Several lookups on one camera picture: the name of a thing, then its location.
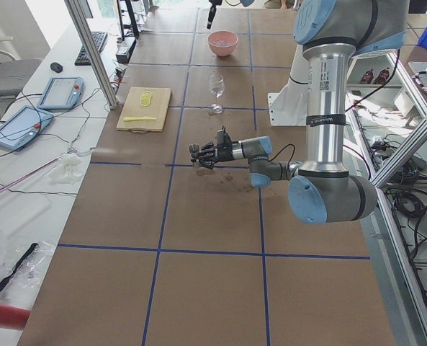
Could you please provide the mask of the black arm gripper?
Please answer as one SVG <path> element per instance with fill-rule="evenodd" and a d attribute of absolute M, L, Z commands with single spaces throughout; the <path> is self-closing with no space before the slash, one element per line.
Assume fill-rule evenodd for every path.
<path fill-rule="evenodd" d="M 206 28 L 208 30 L 210 30 L 212 27 L 212 23 L 216 15 L 217 7 L 222 5 L 222 0 L 209 0 L 209 3 L 210 3 L 210 9 L 208 12 L 207 25 L 206 25 Z"/>

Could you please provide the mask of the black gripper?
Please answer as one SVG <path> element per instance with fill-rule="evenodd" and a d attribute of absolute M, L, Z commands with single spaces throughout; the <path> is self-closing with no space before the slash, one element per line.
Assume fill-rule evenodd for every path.
<path fill-rule="evenodd" d="M 198 153 L 199 156 L 215 156 L 210 158 L 199 157 L 197 164 L 199 167 L 213 169 L 218 162 L 229 162 L 241 160 L 243 158 L 243 149 L 240 143 L 232 143 L 228 145 L 216 145 L 210 141 L 203 145 Z"/>

